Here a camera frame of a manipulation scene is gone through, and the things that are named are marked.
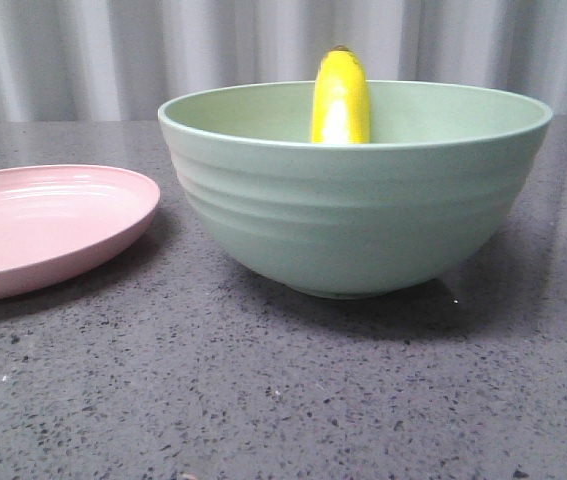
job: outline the pink plate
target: pink plate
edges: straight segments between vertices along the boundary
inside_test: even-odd
[[[0,298],[90,270],[129,247],[159,201],[154,181],[97,165],[0,170]]]

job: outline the white curtain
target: white curtain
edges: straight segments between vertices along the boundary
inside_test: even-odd
[[[0,121],[154,119],[165,100],[314,78],[501,88],[567,113],[567,0],[0,0]]]

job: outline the yellow banana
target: yellow banana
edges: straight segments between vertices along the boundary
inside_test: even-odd
[[[365,72],[347,47],[334,47],[321,61],[314,85],[311,141],[370,141],[370,96]]]

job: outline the granite countertop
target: granite countertop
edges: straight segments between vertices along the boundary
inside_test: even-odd
[[[114,260],[0,300],[0,479],[567,479],[567,116],[478,253],[359,301],[228,258],[156,122],[0,124],[0,168],[50,163],[162,198]]]

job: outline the mint green bowl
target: mint green bowl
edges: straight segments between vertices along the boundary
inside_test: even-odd
[[[229,255],[294,289],[357,298],[436,277],[503,223],[550,108],[485,88],[369,84],[369,144],[308,143],[313,82],[161,106],[179,182]]]

